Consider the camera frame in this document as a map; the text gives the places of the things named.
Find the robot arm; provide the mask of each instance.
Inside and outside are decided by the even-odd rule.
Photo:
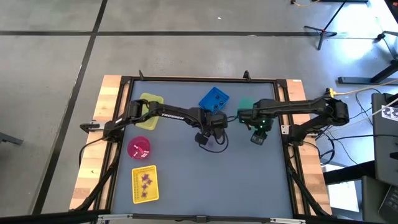
[[[257,130],[252,135],[251,141],[262,144],[271,130],[273,119],[283,114],[317,114],[303,124],[293,124],[282,130],[288,135],[288,142],[301,146],[308,133],[313,133],[328,126],[342,126],[349,122],[347,104],[334,98],[317,98],[314,100],[279,102],[276,100],[262,99],[253,104],[253,109],[238,110],[239,122]]]
[[[142,114],[143,107],[148,112]],[[129,103],[127,110],[115,122],[108,121],[104,127],[104,137],[110,141],[117,141],[122,138],[120,129],[129,125],[147,121],[154,116],[177,119],[186,122],[193,128],[200,128],[200,133],[195,136],[195,141],[205,145],[210,136],[219,139],[224,136],[224,129],[228,127],[227,117],[219,112],[212,114],[209,110],[201,108],[179,108],[164,105],[156,101],[133,100]]]

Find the blue table surface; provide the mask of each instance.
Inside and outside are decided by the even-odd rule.
[[[198,107],[214,86],[230,97],[222,109],[228,116],[236,114],[243,98],[274,98],[269,83],[136,81],[132,100],[145,92],[162,96],[168,105]],[[252,131],[238,120],[229,123],[229,147],[221,154],[199,148],[194,141],[197,132],[199,129],[183,121],[167,118],[159,118],[153,131],[127,126],[112,213],[292,218],[278,120],[262,146],[250,141]],[[136,136],[145,136],[150,141],[151,153],[144,160],[131,159],[127,154],[128,142]],[[206,147],[217,151],[224,146],[210,140]],[[157,166],[160,197],[153,202],[133,204],[131,170],[149,165]]]

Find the wooden frame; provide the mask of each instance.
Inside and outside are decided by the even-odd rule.
[[[105,75],[103,78],[102,86],[99,91],[98,100],[94,112],[93,119],[96,121],[109,121],[112,120],[115,111],[116,99],[119,93],[119,86],[122,76],[120,75]],[[305,100],[304,89],[301,80],[286,80],[287,92],[289,100]],[[284,101],[286,97],[282,88],[279,88],[280,100]],[[123,96],[119,108],[119,114],[124,110],[124,103],[127,98],[127,91],[123,91]],[[287,116],[283,117],[284,123],[288,124]],[[293,121],[295,124],[302,124],[310,119],[309,114],[295,114],[293,115]],[[90,132],[87,138],[87,142],[91,142],[102,136],[102,131]],[[306,138],[305,141],[314,143],[313,138]],[[106,149],[106,142],[99,141],[88,146],[84,153],[81,161],[80,170],[78,173],[78,178],[75,185],[75,190],[73,191],[72,201],[70,203],[70,208],[76,208],[79,206],[84,199],[90,194],[95,185],[98,183],[100,178],[101,166],[104,160],[104,153]],[[330,203],[328,199],[328,194],[326,191],[325,181],[323,179],[323,172],[320,166],[320,160],[318,157],[318,151],[311,145],[305,144],[299,147],[302,170],[305,180],[305,185],[311,192],[315,200],[322,206],[326,212],[331,214]],[[104,186],[102,191],[101,201],[99,203],[99,208],[105,208],[105,203],[109,190],[109,181]],[[299,188],[295,184],[295,195],[297,199],[297,208],[299,214],[304,214],[304,206],[302,203],[302,196]]]

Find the pink container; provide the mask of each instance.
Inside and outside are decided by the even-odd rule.
[[[150,153],[150,143],[144,136],[138,136],[130,140],[127,145],[127,153],[133,159],[145,159]]]

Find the yellow tray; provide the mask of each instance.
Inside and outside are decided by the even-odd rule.
[[[132,202],[143,203],[159,199],[156,166],[135,168],[131,171]]]
[[[163,97],[152,95],[150,93],[143,93],[143,94],[141,94],[141,96],[139,98],[145,99],[147,101],[156,101],[159,103],[164,103]],[[146,114],[147,112],[148,112],[148,108],[146,106],[143,106],[142,107],[142,115]],[[153,131],[156,127],[158,119],[159,119],[159,117],[155,116],[155,117],[149,118],[147,121],[145,121],[143,123],[136,124],[136,126],[139,128],[144,128],[146,130]]]

